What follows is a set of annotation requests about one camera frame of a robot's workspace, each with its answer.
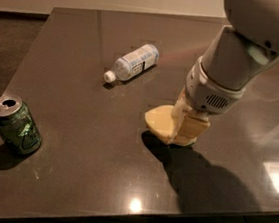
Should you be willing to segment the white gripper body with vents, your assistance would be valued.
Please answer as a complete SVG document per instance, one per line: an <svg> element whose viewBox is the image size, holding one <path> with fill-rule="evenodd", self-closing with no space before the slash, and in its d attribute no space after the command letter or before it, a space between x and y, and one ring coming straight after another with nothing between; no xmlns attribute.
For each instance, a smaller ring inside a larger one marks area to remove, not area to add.
<svg viewBox="0 0 279 223"><path fill-rule="evenodd" d="M188 73L184 87L186 101L197 111L222 115L242 99L245 88L229 90L216 84L207 76L202 62L200 56Z"/></svg>

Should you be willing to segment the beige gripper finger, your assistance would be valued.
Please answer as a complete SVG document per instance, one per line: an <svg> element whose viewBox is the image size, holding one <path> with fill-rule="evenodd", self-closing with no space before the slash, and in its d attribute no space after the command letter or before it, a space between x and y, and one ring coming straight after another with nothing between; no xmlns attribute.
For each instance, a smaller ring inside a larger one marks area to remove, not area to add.
<svg viewBox="0 0 279 223"><path fill-rule="evenodd" d="M182 108L173 131L173 144L187 146L197 141L197 137L210 127L208 116L208 113L190 107Z"/></svg>
<svg viewBox="0 0 279 223"><path fill-rule="evenodd" d="M181 90L180 95L178 96L177 102L172 108L170 113L171 118L173 119L173 131L170 136L170 141L173 142L182 142L186 141L186 138L180 133L182 124L184 123L184 118L188 113L188 104L186 102L185 88Z"/></svg>

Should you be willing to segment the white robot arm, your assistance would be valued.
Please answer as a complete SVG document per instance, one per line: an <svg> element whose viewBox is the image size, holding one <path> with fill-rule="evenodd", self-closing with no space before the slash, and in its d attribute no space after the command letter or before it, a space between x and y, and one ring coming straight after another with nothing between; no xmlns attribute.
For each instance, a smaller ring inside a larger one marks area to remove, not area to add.
<svg viewBox="0 0 279 223"><path fill-rule="evenodd" d="M279 0L224 0L229 24L200 56L171 117L168 143L188 145L243 97L247 84L279 61Z"/></svg>

